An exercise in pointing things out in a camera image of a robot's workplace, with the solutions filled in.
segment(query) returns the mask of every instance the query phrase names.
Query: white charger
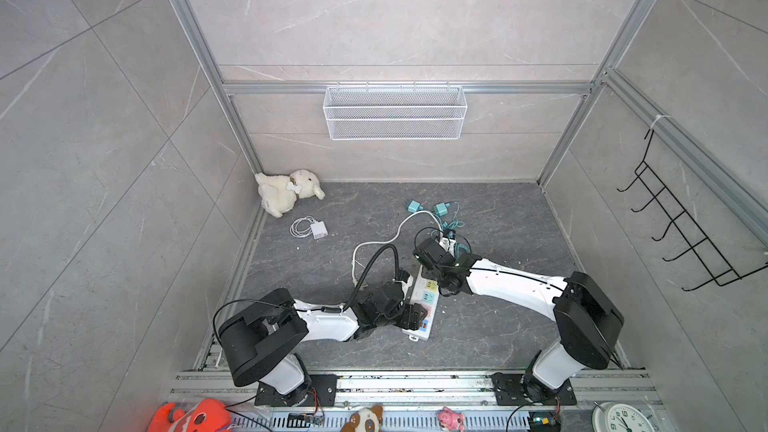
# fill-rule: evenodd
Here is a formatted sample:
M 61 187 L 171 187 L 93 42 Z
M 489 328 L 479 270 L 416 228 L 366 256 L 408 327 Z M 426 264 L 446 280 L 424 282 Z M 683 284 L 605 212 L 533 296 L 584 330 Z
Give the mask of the white charger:
M 312 229 L 312 236 L 314 238 L 323 238 L 328 236 L 328 229 L 322 220 L 320 222 L 310 224 L 310 229 Z
M 310 226 L 299 230 L 298 225 L 305 220 L 310 223 Z M 323 238 L 328 236 L 328 229 L 322 220 L 318 222 L 313 216 L 307 216 L 297 218 L 295 221 L 293 221 L 293 224 L 290 226 L 290 234 L 296 238 L 309 237 L 310 234 L 312 234 L 314 238 Z

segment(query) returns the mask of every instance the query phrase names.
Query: pink plush toy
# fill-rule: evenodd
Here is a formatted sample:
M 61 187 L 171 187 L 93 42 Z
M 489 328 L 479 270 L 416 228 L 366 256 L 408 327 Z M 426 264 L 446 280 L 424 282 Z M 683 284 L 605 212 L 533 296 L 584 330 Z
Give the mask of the pink plush toy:
M 464 432 L 464 423 L 466 418 L 464 414 L 456 414 L 453 410 L 444 407 L 442 412 L 437 414 L 437 420 L 440 421 L 440 428 L 443 430 L 458 430 L 458 432 Z

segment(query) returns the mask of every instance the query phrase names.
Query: coiled white cable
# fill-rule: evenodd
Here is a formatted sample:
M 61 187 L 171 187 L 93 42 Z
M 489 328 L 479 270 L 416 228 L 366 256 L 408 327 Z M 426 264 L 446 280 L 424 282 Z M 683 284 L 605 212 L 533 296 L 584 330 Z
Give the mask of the coiled white cable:
M 400 225 L 397 227 L 397 234 L 395 234 L 394 237 L 389 239 L 386 242 L 363 242 L 362 244 L 355 247 L 355 250 L 352 252 L 352 283 L 354 285 L 357 285 L 357 277 L 355 276 L 355 264 L 357 263 L 357 260 L 355 260 L 355 256 L 357 255 L 357 249 L 362 247 L 363 245 L 385 245 L 389 244 L 391 242 L 394 242 L 397 240 L 397 238 L 400 236 L 400 229 L 402 228 L 402 225 L 408 222 L 408 220 L 413 217 L 417 216 L 418 214 L 429 214 L 430 217 L 432 217 L 435 222 L 437 223 L 438 228 L 440 229 L 440 232 L 442 232 L 442 224 L 440 223 L 440 220 L 432 213 L 432 211 L 429 210 L 419 210 L 417 212 L 414 212 L 410 216 L 406 217 L 406 220 L 400 222 Z
M 302 221 L 308 221 L 310 224 L 307 226 L 307 228 L 303 230 L 299 230 L 299 224 L 302 223 Z M 313 216 L 306 216 L 302 218 L 297 218 L 293 221 L 293 224 L 290 226 L 290 234 L 293 235 L 293 237 L 296 238 L 304 238 L 309 237 L 312 233 L 312 224 L 317 224 L 317 220 Z

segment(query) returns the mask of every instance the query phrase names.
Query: alarm clock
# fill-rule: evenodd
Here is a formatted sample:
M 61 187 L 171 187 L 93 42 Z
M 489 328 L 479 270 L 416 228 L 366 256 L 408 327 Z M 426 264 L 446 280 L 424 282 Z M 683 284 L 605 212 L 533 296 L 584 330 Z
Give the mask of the alarm clock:
M 654 432 L 656 429 L 642 412 L 631 405 L 606 402 L 592 413 L 594 432 Z

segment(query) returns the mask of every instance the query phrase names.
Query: clock face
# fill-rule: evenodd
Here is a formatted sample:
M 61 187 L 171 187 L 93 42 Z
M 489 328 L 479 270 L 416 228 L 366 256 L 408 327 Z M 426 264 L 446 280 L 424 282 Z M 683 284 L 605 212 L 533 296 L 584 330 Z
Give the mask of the clock face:
M 614 404 L 606 409 L 605 420 L 610 432 L 654 432 L 653 426 L 638 409 L 624 404 Z

